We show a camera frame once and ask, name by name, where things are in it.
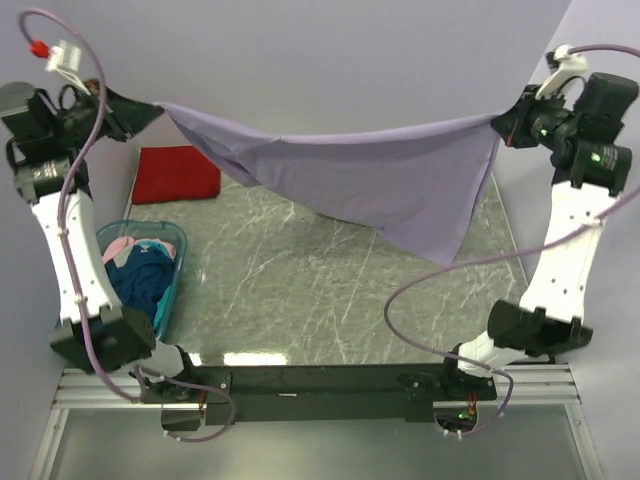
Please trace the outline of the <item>lavender t shirt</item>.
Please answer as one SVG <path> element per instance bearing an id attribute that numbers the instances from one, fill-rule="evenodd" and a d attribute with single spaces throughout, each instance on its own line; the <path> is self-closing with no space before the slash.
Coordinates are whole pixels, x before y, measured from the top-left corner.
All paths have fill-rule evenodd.
<path id="1" fill-rule="evenodd" d="M 488 115 L 385 131 L 271 135 L 177 104 L 163 109 L 246 188 L 376 231 L 439 266 L 453 262 L 499 146 Z"/>

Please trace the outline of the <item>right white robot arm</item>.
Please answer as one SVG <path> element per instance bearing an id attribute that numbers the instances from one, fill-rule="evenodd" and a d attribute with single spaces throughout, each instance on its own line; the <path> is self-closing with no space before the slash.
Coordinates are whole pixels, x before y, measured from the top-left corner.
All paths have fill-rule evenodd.
<path id="1" fill-rule="evenodd" d="M 537 97 L 536 90 L 527 86 L 491 126 L 508 147 L 543 146 L 551 153 L 545 248 L 519 302 L 496 302 L 486 330 L 461 344 L 458 364 L 439 374 L 440 390 L 452 399 L 473 388 L 473 375 L 486 377 L 512 362 L 580 349 L 593 335 L 583 324 L 586 286 L 605 225 L 602 215 L 620 200 L 632 164 L 631 150 L 615 141 L 639 86 L 594 73 L 572 108 L 561 93 Z"/>

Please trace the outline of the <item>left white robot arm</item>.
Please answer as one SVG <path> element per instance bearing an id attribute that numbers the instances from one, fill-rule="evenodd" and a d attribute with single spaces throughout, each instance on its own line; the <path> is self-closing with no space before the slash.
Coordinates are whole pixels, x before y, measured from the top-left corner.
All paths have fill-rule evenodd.
<path id="1" fill-rule="evenodd" d="M 155 223 L 140 234 L 100 243 L 84 160 L 90 139 L 125 141 L 160 116 L 149 104 L 107 93 L 97 123 L 99 84 L 71 86 L 65 107 L 26 82 L 1 88 L 1 121 L 11 133 L 7 162 L 16 191 L 37 219 L 54 264 L 60 294 L 51 349 L 87 373 L 140 369 L 176 401 L 193 399 L 200 378 L 188 354 L 163 342 L 186 240 L 173 224 Z"/>

